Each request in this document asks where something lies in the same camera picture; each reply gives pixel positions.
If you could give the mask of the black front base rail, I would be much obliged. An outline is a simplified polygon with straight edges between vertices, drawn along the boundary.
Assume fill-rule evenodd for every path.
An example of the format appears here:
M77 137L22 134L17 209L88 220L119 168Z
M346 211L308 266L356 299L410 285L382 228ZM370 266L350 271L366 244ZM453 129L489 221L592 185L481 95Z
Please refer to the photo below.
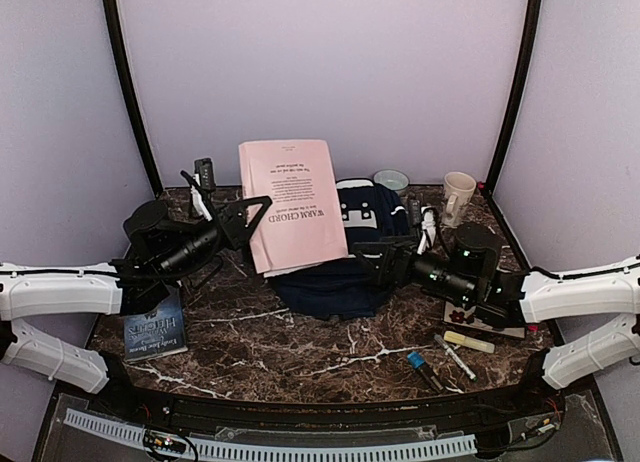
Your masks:
M333 430L434 425L439 429L496 430L519 418L561 415L569 432L604 437L607 414L594 380L517 410L515 371L491 370L471 381L444 365L436 393L403 359L357 361L325 372L278 371L242 361L230 369L164 365L127 368L141 403L134 422L211 431L225 423L247 427Z

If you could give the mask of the black marker blue cap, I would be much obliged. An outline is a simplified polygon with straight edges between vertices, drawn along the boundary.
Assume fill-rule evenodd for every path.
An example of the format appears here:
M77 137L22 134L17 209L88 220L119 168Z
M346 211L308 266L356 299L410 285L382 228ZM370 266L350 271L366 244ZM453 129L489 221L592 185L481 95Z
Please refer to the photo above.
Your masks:
M409 353L407 355L407 361L413 370L429 385L432 390L436 393L444 393L446 391L438 375L420 353L417 351Z

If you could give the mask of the black right frame post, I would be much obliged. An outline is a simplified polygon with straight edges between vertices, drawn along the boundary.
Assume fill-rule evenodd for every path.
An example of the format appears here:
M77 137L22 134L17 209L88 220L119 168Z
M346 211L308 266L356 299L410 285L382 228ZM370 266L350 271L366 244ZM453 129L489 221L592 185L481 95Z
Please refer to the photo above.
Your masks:
M514 133L528 78L541 8L542 0L527 0L523 30L511 89L497 138L496 147L484 184L485 189L491 194L495 192L498 185Z

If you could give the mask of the yellow highlighter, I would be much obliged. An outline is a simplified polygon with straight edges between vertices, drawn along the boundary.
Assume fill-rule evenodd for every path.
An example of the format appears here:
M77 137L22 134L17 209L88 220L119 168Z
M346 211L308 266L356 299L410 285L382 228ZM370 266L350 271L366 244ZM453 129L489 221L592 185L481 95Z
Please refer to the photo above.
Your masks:
M469 337L457 332L446 331L443 338L449 344L465 347L487 354L495 353L495 345L493 343L475 339L473 337Z

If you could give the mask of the cream ceramic mug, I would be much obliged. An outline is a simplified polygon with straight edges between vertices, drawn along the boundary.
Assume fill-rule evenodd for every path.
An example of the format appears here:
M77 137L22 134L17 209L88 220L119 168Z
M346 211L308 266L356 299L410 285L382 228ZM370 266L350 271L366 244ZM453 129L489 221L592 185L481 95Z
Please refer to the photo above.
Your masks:
M444 177L441 221L454 228L461 222L476 190L476 180L463 172L449 172Z

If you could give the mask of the dark blue novel book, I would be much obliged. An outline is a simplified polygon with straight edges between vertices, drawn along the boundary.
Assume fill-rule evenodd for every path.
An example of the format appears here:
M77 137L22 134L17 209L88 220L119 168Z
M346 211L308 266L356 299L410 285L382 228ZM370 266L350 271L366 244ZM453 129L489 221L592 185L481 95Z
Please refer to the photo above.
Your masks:
M135 363L188 350L180 293L171 289L156 308L124 318L124 361Z

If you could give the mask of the black frame post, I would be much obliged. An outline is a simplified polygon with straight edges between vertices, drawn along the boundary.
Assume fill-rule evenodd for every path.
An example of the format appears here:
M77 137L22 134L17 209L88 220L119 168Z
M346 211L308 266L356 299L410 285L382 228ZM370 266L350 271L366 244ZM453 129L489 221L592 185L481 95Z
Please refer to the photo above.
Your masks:
M102 0L113 61L120 91L144 172L154 196L162 194L164 187L155 162L151 144L143 121L132 72L128 60L125 38L117 0Z
M511 89L497 138L496 147L484 184L485 189L491 194L495 192L498 185L514 133L528 78L541 8L542 0L527 0L523 30Z

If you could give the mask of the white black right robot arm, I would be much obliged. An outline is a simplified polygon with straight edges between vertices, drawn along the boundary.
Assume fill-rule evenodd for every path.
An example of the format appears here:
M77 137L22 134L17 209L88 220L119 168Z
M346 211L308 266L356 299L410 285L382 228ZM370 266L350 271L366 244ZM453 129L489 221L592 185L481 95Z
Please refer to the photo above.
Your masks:
M494 328L521 328L551 319L614 314L614 319L581 338L533 354L510 406L521 416L534 414L571 383L639 353L639 259L583 271L520 272L499 268L501 240L487 227L469 222L453 233L443 258L422 250L407 237L358 242L356 257L374 284L418 284L435 297L469 310Z

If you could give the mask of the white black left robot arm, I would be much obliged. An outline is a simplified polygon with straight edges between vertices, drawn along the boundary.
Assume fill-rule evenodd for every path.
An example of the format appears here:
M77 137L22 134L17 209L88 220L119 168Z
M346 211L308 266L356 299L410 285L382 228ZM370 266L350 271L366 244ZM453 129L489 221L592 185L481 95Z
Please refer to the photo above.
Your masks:
M120 359L73 346L27 323L39 315L130 316L153 311L185 277L224 248L246 246L272 200L268 196L214 206L197 223L175 221L163 200L138 207L124 222L128 255L85 267L1 266L1 361L97 394L120 418L141 409Z

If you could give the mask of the white marker pen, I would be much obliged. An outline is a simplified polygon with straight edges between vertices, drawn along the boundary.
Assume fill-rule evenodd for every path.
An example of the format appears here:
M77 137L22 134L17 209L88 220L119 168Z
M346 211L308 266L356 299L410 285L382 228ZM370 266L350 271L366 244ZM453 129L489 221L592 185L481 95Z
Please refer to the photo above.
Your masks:
M465 373L465 375L473 382L478 380L476 373L459 357L455 350L444 340L440 334L434 335L436 344L449 356L455 364Z

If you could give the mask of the black left frame post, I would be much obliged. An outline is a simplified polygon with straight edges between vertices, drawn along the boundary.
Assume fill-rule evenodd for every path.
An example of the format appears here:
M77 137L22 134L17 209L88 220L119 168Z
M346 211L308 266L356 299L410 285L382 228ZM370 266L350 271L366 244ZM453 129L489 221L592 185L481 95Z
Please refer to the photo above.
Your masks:
M143 121L132 72L128 60L125 38L117 0L102 0L113 61L120 91L144 172L154 196L162 194L164 187L155 162L151 144Z

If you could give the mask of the celadon bowl at back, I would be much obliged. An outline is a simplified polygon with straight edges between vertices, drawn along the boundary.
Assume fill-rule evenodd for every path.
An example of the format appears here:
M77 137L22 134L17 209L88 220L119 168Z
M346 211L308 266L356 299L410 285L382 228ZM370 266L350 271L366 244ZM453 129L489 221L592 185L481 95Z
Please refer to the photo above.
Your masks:
M395 192L402 192L409 186L408 176L393 169L377 171L373 175L373 181Z

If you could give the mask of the pink paperback book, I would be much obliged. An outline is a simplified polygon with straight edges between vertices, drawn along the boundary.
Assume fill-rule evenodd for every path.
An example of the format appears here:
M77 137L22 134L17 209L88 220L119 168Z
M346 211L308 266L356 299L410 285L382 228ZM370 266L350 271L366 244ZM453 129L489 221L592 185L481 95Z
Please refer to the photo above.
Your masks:
M243 197L272 200L249 243L258 274L275 277L348 255L326 141L247 141L239 161Z

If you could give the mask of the navy blue student backpack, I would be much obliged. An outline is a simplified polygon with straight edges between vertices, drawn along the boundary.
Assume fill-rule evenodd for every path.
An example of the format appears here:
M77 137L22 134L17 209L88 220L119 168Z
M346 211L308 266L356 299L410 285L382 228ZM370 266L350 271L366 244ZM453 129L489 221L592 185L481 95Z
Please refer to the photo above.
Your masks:
M370 273L356 259L353 246L407 236L407 211L394 191L370 179L342 180L336 189L348 256L274 277L270 286L294 313L320 320L373 317L392 291L370 281Z

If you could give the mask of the square floral plate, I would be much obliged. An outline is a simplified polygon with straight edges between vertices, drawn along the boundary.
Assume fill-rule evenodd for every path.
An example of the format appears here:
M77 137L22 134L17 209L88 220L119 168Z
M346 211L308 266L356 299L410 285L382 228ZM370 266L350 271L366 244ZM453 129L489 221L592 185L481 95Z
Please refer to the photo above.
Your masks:
M525 328L493 328L476 318L474 312L474 309L465 311L460 307L456 307L453 303L446 301L443 309L443 320L445 323L466 329L488 332L520 340L525 338Z

